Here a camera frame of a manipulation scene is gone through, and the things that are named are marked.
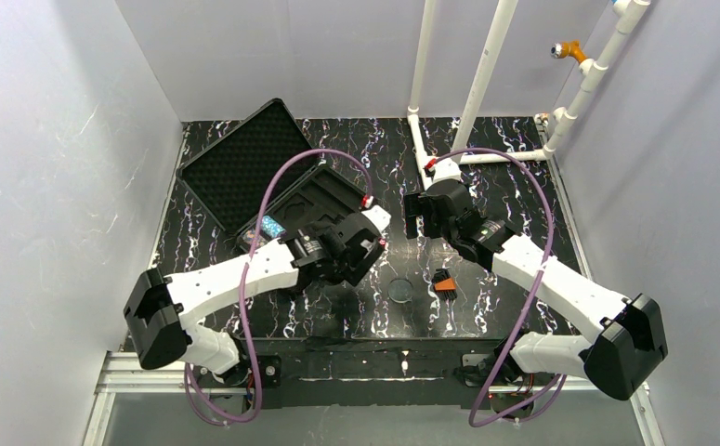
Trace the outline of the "teal poker chip stack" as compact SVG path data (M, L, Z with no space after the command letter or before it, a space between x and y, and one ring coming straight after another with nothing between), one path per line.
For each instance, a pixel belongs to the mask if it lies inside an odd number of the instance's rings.
M285 228L271 216L264 215L261 218L261 231L269 239L275 239L285 233Z

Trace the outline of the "black poker set case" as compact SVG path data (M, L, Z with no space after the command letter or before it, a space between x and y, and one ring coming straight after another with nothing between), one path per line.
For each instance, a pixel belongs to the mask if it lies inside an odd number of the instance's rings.
M280 98L273 98L179 167L177 177L237 249L247 251L259 205L278 169L311 147ZM336 223L360 210L363 178L350 180L309 156L281 176L265 210L286 230Z

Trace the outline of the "orange blue poker chip stack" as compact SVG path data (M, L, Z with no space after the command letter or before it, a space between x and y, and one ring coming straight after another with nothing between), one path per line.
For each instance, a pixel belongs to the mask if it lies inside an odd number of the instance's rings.
M253 242L256 242L258 246L263 246L266 240L262 235L258 235L254 230L247 230L241 236L241 241L244 245L250 246Z

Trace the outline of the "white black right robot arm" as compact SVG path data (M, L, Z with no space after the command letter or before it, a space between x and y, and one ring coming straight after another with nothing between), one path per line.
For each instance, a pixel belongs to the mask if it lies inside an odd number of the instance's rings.
M629 399L668 355L659 304L611 291L561 263L502 219L482 214L468 188L447 179L404 198L406 235L442 238L465 260L529 289L577 330L576 335L522 331L499 370L589 380L615 400Z

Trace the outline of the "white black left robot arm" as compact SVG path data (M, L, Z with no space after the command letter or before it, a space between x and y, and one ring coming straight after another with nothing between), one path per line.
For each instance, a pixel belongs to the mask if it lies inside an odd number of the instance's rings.
M313 223L252 254L190 272L142 272L124 306L139 366L157 370L176 361L226 374L247 361L229 334L203 326L208 315L274 290L312 282L358 285L386 249L391 215L379 206L336 224Z

